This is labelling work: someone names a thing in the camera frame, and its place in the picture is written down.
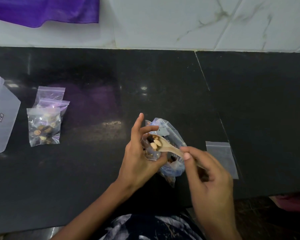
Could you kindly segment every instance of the wall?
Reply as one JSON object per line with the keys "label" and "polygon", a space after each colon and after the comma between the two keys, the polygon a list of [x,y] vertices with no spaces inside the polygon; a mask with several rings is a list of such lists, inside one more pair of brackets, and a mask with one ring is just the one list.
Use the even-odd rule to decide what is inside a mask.
{"label": "wall", "polygon": [[99,24],[0,21],[0,46],[300,52],[300,0],[100,0]]}

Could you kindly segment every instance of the purple cloth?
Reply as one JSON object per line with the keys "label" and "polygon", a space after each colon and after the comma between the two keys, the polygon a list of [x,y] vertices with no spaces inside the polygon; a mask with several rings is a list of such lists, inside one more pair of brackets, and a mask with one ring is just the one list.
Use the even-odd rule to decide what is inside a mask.
{"label": "purple cloth", "polygon": [[0,0],[0,20],[40,27],[47,20],[98,23],[100,0]]}

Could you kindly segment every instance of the left hand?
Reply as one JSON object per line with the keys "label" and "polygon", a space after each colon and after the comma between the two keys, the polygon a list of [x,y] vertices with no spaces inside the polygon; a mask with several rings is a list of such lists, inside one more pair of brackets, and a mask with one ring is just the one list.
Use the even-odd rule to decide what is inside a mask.
{"label": "left hand", "polygon": [[131,194],[141,188],[158,170],[167,163],[167,153],[161,153],[157,161],[148,160],[141,145],[141,137],[150,131],[157,131],[157,125],[141,128],[144,114],[140,113],[131,129],[131,141],[125,149],[124,158],[117,182],[126,187]]}

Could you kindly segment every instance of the hand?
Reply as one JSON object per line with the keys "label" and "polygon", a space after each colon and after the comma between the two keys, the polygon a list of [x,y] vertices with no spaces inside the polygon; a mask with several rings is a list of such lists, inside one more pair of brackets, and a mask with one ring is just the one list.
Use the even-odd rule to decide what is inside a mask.
{"label": "hand", "polygon": [[131,129],[131,141],[126,146],[119,176],[116,180],[126,187],[131,195],[167,163],[167,153],[161,153],[157,161],[151,161],[145,157],[145,151],[141,146],[141,137],[150,131],[157,131],[159,127],[152,125],[140,128],[143,119],[144,115],[140,113]]}
{"label": "hand", "polygon": [[[191,146],[180,149],[185,153],[192,205],[200,224],[212,239],[241,239],[236,230],[231,175],[208,152]],[[206,169],[207,182],[199,179],[196,160]]]}

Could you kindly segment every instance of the plastic container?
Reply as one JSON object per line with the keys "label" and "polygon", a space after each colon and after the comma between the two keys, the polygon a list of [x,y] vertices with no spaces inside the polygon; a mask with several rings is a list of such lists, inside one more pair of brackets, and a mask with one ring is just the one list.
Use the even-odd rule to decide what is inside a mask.
{"label": "plastic container", "polygon": [[4,86],[0,77],[0,152],[6,149],[19,107],[20,100]]}

